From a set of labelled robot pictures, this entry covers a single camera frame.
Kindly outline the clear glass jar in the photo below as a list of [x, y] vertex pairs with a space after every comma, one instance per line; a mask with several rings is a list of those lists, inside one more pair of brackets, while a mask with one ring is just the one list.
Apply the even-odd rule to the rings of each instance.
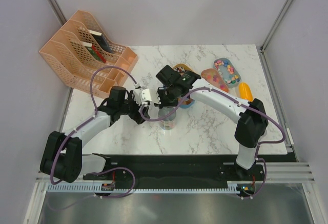
[[[162, 109], [159, 109], [158, 111], [158, 117], [164, 117], [171, 113], [174, 110], [174, 108], [164, 107]], [[170, 116], [168, 116], [165, 119], [162, 119], [159, 121], [159, 125], [164, 130], [171, 130], [175, 127], [176, 124], [176, 111], [172, 113]]]

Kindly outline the tan lollipop tray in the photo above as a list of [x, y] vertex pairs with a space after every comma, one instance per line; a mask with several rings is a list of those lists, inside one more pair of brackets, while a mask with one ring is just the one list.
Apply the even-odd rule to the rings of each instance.
[[191, 69], [185, 64], [177, 64], [173, 67], [173, 70], [178, 72], [180, 75], [183, 75], [186, 71], [190, 71]]

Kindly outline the pink gummy tray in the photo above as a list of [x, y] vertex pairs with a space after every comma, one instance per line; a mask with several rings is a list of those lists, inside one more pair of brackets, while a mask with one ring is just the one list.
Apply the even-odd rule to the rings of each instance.
[[225, 91], [226, 93], [229, 92], [226, 83], [224, 82], [224, 80], [216, 69], [209, 68], [203, 70], [201, 73], [201, 77], [204, 78], [210, 84], [214, 85], [215, 87]]

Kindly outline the light blue star candy tray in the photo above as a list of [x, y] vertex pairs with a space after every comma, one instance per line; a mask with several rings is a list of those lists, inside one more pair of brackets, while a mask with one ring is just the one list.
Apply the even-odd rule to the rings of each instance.
[[228, 58], [214, 60], [216, 69], [228, 88], [235, 88], [241, 82], [241, 76]]

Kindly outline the yellow plastic scoop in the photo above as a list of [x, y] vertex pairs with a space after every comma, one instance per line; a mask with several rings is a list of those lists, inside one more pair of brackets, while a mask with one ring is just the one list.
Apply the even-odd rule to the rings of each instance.
[[240, 83], [238, 85], [239, 97], [248, 101], [253, 101], [252, 91], [247, 83]]

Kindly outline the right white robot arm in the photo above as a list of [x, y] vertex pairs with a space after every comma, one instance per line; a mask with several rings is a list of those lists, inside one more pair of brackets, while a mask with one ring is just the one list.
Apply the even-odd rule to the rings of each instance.
[[207, 82], [193, 71], [183, 75], [166, 65], [156, 78], [164, 89], [158, 89], [160, 107], [174, 106], [183, 97], [201, 102], [227, 116], [236, 124], [234, 137], [239, 143], [236, 158], [235, 175], [242, 180], [253, 174], [256, 160], [256, 148], [269, 124], [263, 102], [233, 96]]

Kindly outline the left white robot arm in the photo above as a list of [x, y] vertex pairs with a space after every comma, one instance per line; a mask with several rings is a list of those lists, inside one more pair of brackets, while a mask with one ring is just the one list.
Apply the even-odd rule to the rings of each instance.
[[70, 131], [51, 132], [43, 152], [40, 171], [50, 176], [53, 185], [62, 181], [72, 183], [81, 174], [88, 173], [95, 173], [100, 179], [111, 177], [113, 168], [106, 163], [105, 157], [84, 155], [83, 147], [121, 116], [128, 116], [137, 124], [142, 124], [148, 116], [148, 109], [141, 107], [143, 91], [143, 87], [128, 91], [124, 87], [115, 86], [87, 120]]

